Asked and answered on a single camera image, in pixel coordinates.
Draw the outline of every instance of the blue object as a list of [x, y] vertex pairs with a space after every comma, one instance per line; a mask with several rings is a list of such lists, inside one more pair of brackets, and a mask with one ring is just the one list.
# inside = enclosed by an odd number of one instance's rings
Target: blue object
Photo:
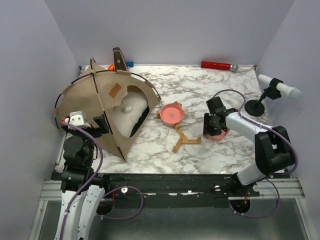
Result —
[[134, 67], [134, 62], [133, 61], [126, 61], [125, 63], [129, 68], [133, 68]]

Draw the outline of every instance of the white cylinder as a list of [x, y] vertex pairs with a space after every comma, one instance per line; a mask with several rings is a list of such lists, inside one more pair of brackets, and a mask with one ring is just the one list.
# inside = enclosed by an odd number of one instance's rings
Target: white cylinder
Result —
[[[258, 79], [260, 79], [262, 82], [266, 83], [266, 84], [270, 84], [272, 78], [268, 77], [266, 75], [260, 74], [258, 76]], [[301, 97], [302, 92], [296, 88], [296, 87], [291, 87], [291, 86], [287, 86], [281, 82], [279, 82], [276, 85], [276, 89], [279, 90], [280, 92], [284, 93], [285, 95], [287, 95], [289, 98], [291, 99], [298, 99]]]

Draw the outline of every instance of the orange ball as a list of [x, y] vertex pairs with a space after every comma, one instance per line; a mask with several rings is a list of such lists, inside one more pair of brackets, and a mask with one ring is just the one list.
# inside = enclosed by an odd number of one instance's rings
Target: orange ball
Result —
[[115, 65], [114, 64], [111, 64], [109, 67], [108, 67], [108, 70], [115, 70]]

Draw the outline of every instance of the black stand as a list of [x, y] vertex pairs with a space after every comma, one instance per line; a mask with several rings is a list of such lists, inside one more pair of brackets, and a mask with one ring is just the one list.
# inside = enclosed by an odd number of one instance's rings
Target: black stand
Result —
[[277, 90], [278, 83], [283, 83], [283, 81], [273, 78], [270, 81], [269, 87], [264, 89], [262, 95], [260, 96], [259, 100], [249, 100], [244, 105], [245, 111], [254, 117], [260, 117], [265, 112], [265, 106], [262, 104], [262, 100], [266, 97], [275, 100], [281, 98], [281, 93]]

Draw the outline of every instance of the white fluffy cushion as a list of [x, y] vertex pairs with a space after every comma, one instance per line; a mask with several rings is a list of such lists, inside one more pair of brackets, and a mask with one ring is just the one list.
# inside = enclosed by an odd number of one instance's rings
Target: white fluffy cushion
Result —
[[[113, 120], [119, 132], [129, 138], [134, 126], [148, 107], [148, 100], [142, 92], [137, 91], [129, 91], [123, 100], [120, 106], [113, 107]], [[124, 113], [123, 108], [128, 105], [132, 109], [130, 112]]]

